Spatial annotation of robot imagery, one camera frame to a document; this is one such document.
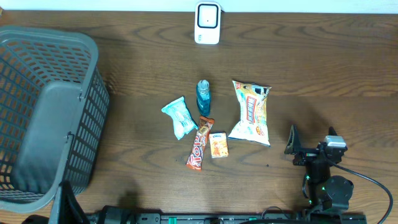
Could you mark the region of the large yellow snack bag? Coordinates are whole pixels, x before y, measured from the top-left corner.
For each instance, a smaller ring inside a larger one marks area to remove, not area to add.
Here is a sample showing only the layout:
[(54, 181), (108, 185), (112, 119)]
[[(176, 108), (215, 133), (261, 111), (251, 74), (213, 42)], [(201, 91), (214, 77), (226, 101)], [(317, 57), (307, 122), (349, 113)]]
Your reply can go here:
[(247, 140), (270, 146), (267, 127), (267, 97), (271, 86), (233, 80), (240, 106), (240, 120), (229, 134), (230, 139)]

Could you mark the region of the orange tissue pack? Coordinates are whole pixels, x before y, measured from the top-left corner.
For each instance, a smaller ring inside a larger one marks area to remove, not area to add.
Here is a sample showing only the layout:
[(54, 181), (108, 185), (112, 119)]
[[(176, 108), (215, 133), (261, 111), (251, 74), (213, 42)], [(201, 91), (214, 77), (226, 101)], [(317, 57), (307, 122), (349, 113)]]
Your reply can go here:
[(226, 133), (211, 133), (210, 147), (212, 158), (228, 157), (228, 143)]

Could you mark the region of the red chocolate bar wrapper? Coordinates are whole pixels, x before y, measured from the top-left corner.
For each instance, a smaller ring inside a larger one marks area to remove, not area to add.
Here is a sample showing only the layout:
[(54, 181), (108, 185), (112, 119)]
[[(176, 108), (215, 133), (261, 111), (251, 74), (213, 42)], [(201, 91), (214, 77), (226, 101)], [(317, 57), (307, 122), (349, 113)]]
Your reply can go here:
[(201, 170), (205, 147), (214, 119), (200, 116), (199, 127), (193, 142), (192, 151), (187, 159), (186, 166), (193, 170)]

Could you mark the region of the teal liquid bottle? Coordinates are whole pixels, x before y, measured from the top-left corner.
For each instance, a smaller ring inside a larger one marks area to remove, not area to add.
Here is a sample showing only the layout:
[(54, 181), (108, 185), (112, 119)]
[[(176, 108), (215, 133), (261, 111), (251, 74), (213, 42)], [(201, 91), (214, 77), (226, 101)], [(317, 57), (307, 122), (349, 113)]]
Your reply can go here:
[(202, 116), (210, 114), (211, 92), (207, 80), (200, 80), (197, 84), (197, 106)]

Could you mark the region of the light teal wipes packet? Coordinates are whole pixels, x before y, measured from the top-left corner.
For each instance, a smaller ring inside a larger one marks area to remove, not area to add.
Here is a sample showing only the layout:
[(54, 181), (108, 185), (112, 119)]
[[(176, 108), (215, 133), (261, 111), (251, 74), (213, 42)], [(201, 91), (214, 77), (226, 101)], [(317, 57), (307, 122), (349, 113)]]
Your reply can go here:
[(178, 140), (193, 129), (198, 129), (185, 103), (185, 97), (170, 102), (161, 109), (161, 112), (169, 115), (173, 121), (174, 134)]

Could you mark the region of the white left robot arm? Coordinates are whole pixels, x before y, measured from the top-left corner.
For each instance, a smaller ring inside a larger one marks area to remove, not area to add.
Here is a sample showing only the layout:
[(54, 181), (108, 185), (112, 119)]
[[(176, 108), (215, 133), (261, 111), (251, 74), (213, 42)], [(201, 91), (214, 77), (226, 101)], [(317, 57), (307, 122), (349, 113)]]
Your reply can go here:
[(69, 181), (63, 181), (57, 188), (50, 216), (30, 215), (22, 224), (90, 224), (90, 221), (78, 204)]

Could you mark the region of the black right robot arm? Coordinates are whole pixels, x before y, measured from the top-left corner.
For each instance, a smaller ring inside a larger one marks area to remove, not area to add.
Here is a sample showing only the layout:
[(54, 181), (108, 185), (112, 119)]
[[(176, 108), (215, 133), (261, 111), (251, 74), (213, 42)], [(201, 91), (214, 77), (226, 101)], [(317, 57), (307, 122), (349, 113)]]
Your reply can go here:
[(306, 168), (304, 189), (313, 207), (323, 213), (342, 213), (349, 208), (353, 194), (352, 181), (331, 175), (330, 168), (341, 162), (348, 150), (345, 140), (330, 127), (328, 135), (315, 148), (303, 147), (296, 126), (291, 126), (284, 153), (294, 156), (295, 166)]

